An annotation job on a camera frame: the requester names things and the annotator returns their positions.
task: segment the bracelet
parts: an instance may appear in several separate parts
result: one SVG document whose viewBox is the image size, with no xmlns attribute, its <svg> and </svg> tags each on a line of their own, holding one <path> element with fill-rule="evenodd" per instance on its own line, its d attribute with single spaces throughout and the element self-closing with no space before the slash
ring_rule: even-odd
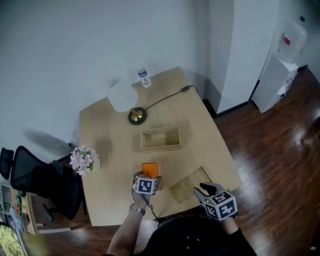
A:
<svg viewBox="0 0 320 256">
<path fill-rule="evenodd" d="M 129 207 L 129 212 L 131 212 L 132 210 L 133 210 L 133 211 L 136 211 L 136 212 L 138 212 L 138 213 L 140 213 L 140 214 L 142 214 L 142 216 L 145 216 L 145 214 L 146 214 L 146 210 L 145 210 L 145 209 L 137 206 L 137 205 L 134 204 L 134 203 L 131 204 L 130 207 Z"/>
</svg>

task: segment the brass lamp base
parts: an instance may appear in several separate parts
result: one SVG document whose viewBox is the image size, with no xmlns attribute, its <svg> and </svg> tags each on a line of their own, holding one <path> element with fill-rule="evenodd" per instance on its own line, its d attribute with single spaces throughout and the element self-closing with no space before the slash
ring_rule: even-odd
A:
<svg viewBox="0 0 320 256">
<path fill-rule="evenodd" d="M 147 112 L 142 107 L 131 108 L 128 120 L 134 126 L 141 125 L 147 119 Z"/>
</svg>

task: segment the wooden floor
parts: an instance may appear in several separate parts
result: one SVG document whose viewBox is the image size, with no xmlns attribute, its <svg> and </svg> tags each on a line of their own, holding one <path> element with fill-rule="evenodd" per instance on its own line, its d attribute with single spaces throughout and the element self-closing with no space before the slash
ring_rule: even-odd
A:
<svg viewBox="0 0 320 256">
<path fill-rule="evenodd" d="M 320 217 L 318 117 L 320 85 L 305 69 L 288 95 L 268 112 L 260 114 L 249 103 L 215 120 L 243 182 L 236 190 L 236 222 L 258 256 L 308 255 Z M 82 228 L 24 235 L 30 255 L 104 254 L 118 227 L 90 227 L 82 209 L 76 220 L 72 226 Z M 153 221 L 143 223 L 137 251 L 156 226 Z"/>
</svg>

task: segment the open wooden tray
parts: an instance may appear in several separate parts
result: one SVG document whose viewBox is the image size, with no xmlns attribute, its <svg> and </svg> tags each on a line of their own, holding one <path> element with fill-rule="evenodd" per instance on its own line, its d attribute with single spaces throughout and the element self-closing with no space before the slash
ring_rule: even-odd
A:
<svg viewBox="0 0 320 256">
<path fill-rule="evenodd" d="M 170 151 L 181 148 L 179 126 L 155 128 L 141 133 L 143 152 Z"/>
</svg>

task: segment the orange box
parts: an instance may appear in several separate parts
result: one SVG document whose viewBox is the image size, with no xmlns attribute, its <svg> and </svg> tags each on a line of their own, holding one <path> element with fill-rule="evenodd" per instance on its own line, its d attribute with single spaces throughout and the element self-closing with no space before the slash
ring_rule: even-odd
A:
<svg viewBox="0 0 320 256">
<path fill-rule="evenodd" d="M 160 164 L 158 162 L 143 162 L 142 175 L 155 179 L 160 176 Z"/>
</svg>

